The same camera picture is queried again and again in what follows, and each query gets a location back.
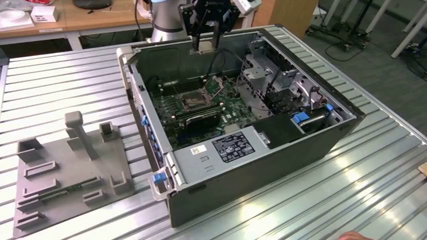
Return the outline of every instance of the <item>warning label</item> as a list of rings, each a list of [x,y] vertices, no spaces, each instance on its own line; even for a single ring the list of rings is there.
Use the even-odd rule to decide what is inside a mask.
[[[255,149],[242,132],[212,141],[212,144],[226,163],[255,153]]]

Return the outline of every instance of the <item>motherboard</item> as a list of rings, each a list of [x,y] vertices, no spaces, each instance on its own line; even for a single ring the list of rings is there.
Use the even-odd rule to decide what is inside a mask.
[[[214,75],[184,85],[167,82],[150,92],[175,150],[231,133],[257,121],[241,98],[237,78]]]

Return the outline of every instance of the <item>gray fixture post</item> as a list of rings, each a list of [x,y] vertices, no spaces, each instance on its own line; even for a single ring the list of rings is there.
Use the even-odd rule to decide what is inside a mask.
[[[88,157],[91,160],[95,160],[99,158],[99,154],[96,153],[91,140],[88,138],[88,135],[83,129],[83,115],[80,111],[74,111],[66,113],[66,125],[68,128],[72,128],[75,131],[75,134],[78,135],[82,145],[86,149],[86,152],[88,154]]]

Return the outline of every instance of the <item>hand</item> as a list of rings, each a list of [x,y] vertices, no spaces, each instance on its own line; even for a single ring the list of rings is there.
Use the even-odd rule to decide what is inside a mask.
[[[373,240],[373,239],[365,237],[361,233],[355,231],[349,231],[339,236],[338,240]]]

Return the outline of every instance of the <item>label sticker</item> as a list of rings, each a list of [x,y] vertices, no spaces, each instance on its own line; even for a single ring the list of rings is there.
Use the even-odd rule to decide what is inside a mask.
[[[63,31],[62,28],[51,28],[51,29],[39,30],[39,33],[51,33],[51,32],[60,32],[60,31]]]
[[[196,155],[199,153],[203,153],[207,151],[207,147],[204,145],[194,147],[191,150],[192,155]]]
[[[212,144],[220,155],[222,161],[226,163],[255,153],[255,149],[243,135],[243,132],[238,132],[212,141]]]

